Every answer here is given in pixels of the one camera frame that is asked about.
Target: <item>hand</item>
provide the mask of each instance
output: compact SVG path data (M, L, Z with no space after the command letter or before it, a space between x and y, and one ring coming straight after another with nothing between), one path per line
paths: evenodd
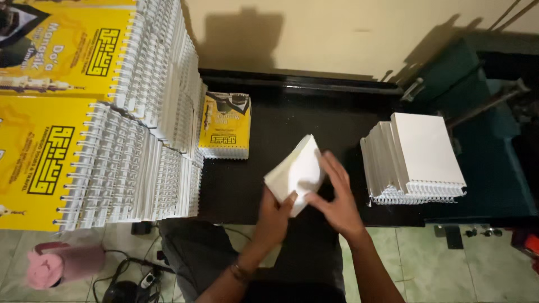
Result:
M264 185L257 227L253 235L254 245L262 247L263 251L269 253L282 243L288 228L288 218L297 197L296 192L291 193L279 207L279 202L269 188Z
M319 161L335 188L335 199L332 203L328 203L318 194L310 193L305 200L309 205L320 210L329 224L350 242L365 230L352 190L350 190L350 177L330 151L325 152Z

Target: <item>black table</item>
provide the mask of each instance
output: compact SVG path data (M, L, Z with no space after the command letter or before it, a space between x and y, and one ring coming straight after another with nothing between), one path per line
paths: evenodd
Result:
M366 225L489 223L517 226L536 223L536 218L468 217L466 206L459 203L373 204L369 207L359 141L377 122L389 121L391 113L402 111L398 107L400 90L393 84L214 70L200 72L209 91L249 94L252 120L248 160L204 161L199 219L255 224L263 176L306 134L313 134L318 146L330 149L348 171ZM319 194L332 199L331 185L325 183Z

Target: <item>wall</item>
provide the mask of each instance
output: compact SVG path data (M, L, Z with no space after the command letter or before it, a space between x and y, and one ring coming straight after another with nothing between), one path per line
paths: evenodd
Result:
M514 2L182 1L202 68L399 83L455 36L489 28ZM539 5L506 31L539 33Z

